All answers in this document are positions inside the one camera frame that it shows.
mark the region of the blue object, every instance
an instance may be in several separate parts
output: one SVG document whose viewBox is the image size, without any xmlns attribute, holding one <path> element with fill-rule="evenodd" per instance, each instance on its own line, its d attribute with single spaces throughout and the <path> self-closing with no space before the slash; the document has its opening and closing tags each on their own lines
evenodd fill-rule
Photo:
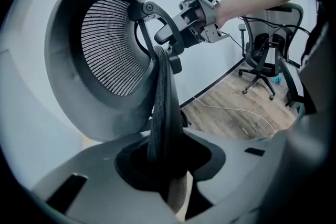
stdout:
<svg viewBox="0 0 336 224">
<path fill-rule="evenodd" d="M 274 83 L 280 84 L 281 83 L 281 75 L 277 75 L 272 79 Z"/>
</svg>

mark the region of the chair base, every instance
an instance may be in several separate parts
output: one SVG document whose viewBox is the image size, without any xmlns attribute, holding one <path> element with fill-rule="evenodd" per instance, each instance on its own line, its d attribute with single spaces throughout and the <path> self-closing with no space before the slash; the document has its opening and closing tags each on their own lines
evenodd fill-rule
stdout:
<svg viewBox="0 0 336 224">
<path fill-rule="evenodd" d="M 251 88 L 252 86 L 254 87 L 254 86 L 257 84 L 258 80 L 259 80 L 259 79 L 262 79 L 262 80 L 266 83 L 267 87 L 268 87 L 268 88 L 271 90 L 271 92 L 272 92 L 272 95 L 269 97 L 269 99 L 270 99 L 270 100 L 273 100 L 273 99 L 274 99 L 274 96 L 275 96 L 276 93 L 275 93 L 275 90 L 274 90 L 273 86 L 271 85 L 271 83 L 269 82 L 269 80 L 268 80 L 267 77 L 258 74 L 258 73 L 255 71 L 255 69 L 251 69 L 251 70 L 249 70 L 249 69 L 239 69 L 238 74 L 239 74 L 240 76 L 242 76 L 242 75 L 243 75 L 243 72 L 244 72 L 244 73 L 249 73 L 249 74 L 255 74 L 256 77 L 255 77 L 255 78 L 253 79 L 253 81 L 251 81 L 250 84 L 249 84 L 249 85 L 242 91 L 242 94 L 246 94 L 249 88 Z"/>
</svg>

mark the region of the black office chair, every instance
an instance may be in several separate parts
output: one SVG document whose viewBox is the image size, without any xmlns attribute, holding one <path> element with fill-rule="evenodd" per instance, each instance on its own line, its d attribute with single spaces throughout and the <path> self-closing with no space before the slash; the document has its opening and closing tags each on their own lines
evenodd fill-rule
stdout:
<svg viewBox="0 0 336 224">
<path fill-rule="evenodd" d="M 271 90 L 272 95 L 269 98 L 273 100 L 276 93 L 268 78 L 276 77 L 281 73 L 280 61 L 282 59 L 290 61 L 288 57 L 289 46 L 298 29 L 290 26 L 267 25 L 264 22 L 248 18 L 259 18 L 281 25 L 300 26 L 303 18 L 303 9 L 297 4 L 285 3 L 244 17 L 249 36 L 249 42 L 245 46 L 245 28 L 243 27 L 244 25 L 239 26 L 241 43 L 243 44 L 243 57 L 253 67 L 250 70 L 239 69 L 239 75 L 242 76 L 243 72 L 256 75 L 242 93 L 246 94 L 251 86 L 254 86 L 259 79 L 262 79 Z"/>
</svg>

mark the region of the black baseboard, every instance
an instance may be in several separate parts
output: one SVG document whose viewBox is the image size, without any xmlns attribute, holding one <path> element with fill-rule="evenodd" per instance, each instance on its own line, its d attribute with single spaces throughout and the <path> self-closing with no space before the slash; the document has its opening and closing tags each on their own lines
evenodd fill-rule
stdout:
<svg viewBox="0 0 336 224">
<path fill-rule="evenodd" d="M 185 101 L 183 104 L 180 105 L 180 108 L 185 107 L 186 105 L 188 105 L 190 102 L 194 101 L 194 98 L 198 98 L 200 97 L 203 93 L 205 93 L 206 91 L 208 91 L 209 89 L 211 89 L 214 85 L 216 85 L 217 83 L 219 83 L 221 80 L 223 80 L 227 75 L 229 75 L 233 70 L 235 70 L 242 62 L 244 62 L 244 58 L 242 60 L 240 60 L 238 63 L 236 63 L 234 66 L 232 66 L 224 75 L 222 75 L 220 78 L 216 79 L 213 83 L 211 83 L 208 87 L 206 87 L 205 89 L 203 89 L 202 91 L 200 91 L 198 94 L 194 95 L 193 97 L 191 97 L 190 99 L 188 99 L 187 101 Z"/>
</svg>

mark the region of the striped mesh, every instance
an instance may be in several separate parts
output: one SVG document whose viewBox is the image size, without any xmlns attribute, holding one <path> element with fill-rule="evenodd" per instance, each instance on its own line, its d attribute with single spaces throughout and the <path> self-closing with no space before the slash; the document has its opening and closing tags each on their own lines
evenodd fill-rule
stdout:
<svg viewBox="0 0 336 224">
<path fill-rule="evenodd" d="M 92 73 L 112 93 L 128 95 L 149 65 L 149 57 L 134 43 L 129 3 L 105 0 L 88 10 L 81 28 L 84 57 Z"/>
</svg>

